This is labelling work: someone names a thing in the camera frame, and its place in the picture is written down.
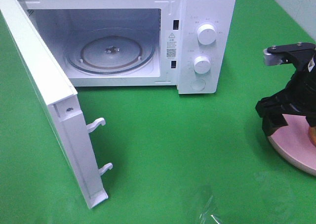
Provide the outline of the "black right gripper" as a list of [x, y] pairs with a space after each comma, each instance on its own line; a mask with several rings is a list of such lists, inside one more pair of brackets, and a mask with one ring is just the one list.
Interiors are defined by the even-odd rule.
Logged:
[[284, 114], [305, 116], [310, 127], [316, 126], [316, 58], [287, 62], [296, 70], [285, 89], [262, 98], [255, 106], [266, 136], [288, 125]]

